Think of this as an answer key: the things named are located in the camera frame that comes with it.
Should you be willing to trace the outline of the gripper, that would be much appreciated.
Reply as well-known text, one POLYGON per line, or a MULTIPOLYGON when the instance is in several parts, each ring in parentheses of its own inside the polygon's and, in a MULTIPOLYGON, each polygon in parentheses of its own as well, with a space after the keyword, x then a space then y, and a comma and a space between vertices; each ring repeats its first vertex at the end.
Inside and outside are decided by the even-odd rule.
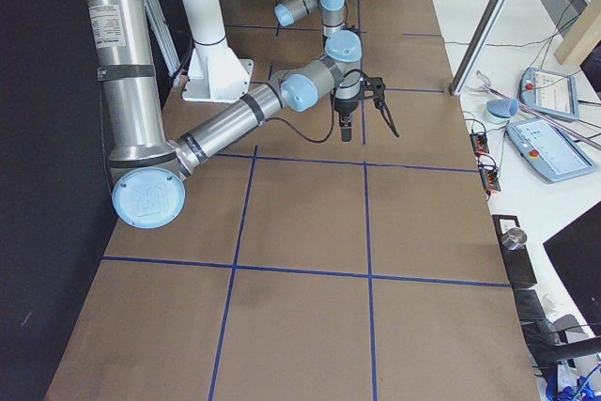
POLYGON ((341 131, 341 140, 343 142, 352 141, 353 119, 352 113, 358 108, 359 94, 343 98, 336 92, 333 97, 333 108, 339 114, 339 127, 341 131))

